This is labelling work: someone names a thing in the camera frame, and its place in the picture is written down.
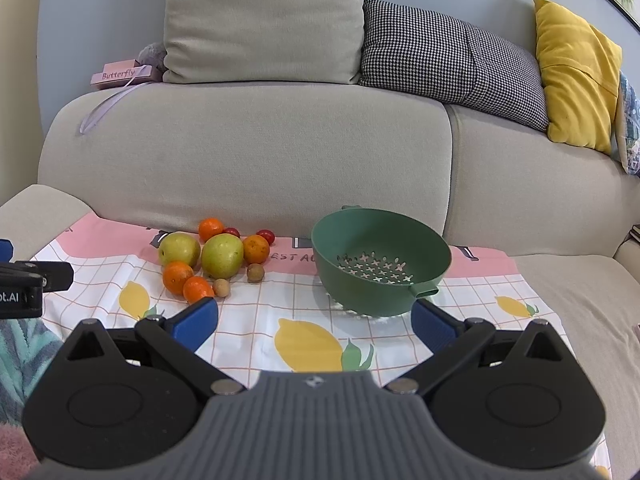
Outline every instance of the green pear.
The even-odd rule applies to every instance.
[[[202,248],[202,268],[215,279],[228,280],[242,266],[244,246],[242,240],[229,233],[222,233],[207,240]]]
[[[162,239],[158,247],[158,258],[163,266],[171,262],[184,262],[193,267],[199,256],[199,241],[187,233],[171,233]]]

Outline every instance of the metal bolt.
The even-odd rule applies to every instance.
[[[242,388],[242,384],[233,379],[219,379],[211,385],[211,391],[220,396],[239,394]]]
[[[305,379],[305,384],[311,388],[319,388],[324,384],[324,379],[317,375]]]
[[[391,381],[386,386],[386,389],[393,394],[409,395],[417,392],[419,387],[420,387],[420,384],[418,384],[418,381],[415,381],[408,377],[400,377],[395,381]]]

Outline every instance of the tangerine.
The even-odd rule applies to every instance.
[[[202,276],[191,276],[184,283],[182,295],[189,304],[193,304],[202,298],[213,298],[215,293],[209,282]]]
[[[162,270],[162,283],[172,294],[182,295],[184,283],[193,276],[193,269],[184,262],[171,262]]]
[[[203,242],[213,238],[215,235],[219,235],[225,230],[225,225],[217,218],[205,218],[198,225],[198,234]]]
[[[260,235],[251,235],[242,240],[244,259],[248,264],[261,264],[269,257],[269,243]]]

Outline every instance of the colander handle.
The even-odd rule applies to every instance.
[[[438,293],[438,287],[431,282],[414,283],[409,285],[409,292],[416,298],[423,298],[425,296],[433,296]]]

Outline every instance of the sofa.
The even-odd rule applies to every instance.
[[[604,401],[613,476],[640,468],[640,246],[624,242],[640,180],[618,163],[468,108],[338,84],[152,84],[79,134],[113,92],[60,111],[38,183],[0,208],[16,259],[90,210],[192,232],[221,214],[300,237],[345,204],[407,214],[450,245],[514,257]]]

